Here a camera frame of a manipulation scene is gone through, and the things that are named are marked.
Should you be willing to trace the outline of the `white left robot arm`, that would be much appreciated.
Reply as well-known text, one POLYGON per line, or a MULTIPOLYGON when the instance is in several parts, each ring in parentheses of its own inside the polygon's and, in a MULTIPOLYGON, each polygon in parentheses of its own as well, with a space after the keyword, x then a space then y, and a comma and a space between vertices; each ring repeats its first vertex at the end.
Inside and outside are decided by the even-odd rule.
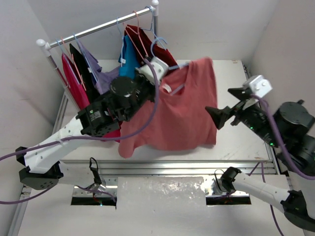
POLYGON ((148 63, 135 70, 134 79, 114 79, 107 93, 79 111, 55 134, 35 147, 19 147, 16 159, 25 166, 19 171, 20 182, 35 190, 58 183, 89 191, 104 185, 98 167, 72 168, 61 159, 85 143, 105 141, 106 134, 118 130, 121 121, 130 121, 147 101, 157 103, 163 73, 156 63, 148 63))

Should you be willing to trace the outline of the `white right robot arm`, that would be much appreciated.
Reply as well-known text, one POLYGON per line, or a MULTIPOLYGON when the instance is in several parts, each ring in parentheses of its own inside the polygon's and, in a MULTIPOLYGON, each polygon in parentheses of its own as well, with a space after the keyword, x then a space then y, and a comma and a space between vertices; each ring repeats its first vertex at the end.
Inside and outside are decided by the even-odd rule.
POLYGON ((280 148, 276 155, 289 172, 297 175, 299 190, 277 188, 264 181, 259 182, 235 167, 229 167, 216 188, 228 196, 243 191, 266 202, 271 209, 278 209, 296 227, 315 230, 315 139, 308 135, 315 123, 303 106, 304 101, 285 102, 272 114, 263 96, 250 93, 244 88, 230 88, 228 92, 239 99, 232 108, 223 109, 207 106, 217 129, 234 118, 236 126, 243 123, 261 140, 272 148, 280 148))

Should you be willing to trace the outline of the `salmon pink t-shirt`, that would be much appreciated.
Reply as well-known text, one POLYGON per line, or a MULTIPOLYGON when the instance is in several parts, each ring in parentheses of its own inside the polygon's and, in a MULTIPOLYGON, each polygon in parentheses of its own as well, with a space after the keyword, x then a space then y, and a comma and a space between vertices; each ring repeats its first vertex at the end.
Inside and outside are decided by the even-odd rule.
POLYGON ((191 61, 162 79, 157 111, 139 134, 120 141, 118 153, 130 158, 135 149, 148 145, 164 151, 215 145, 217 128, 207 113, 217 107, 213 61, 209 57, 191 61))

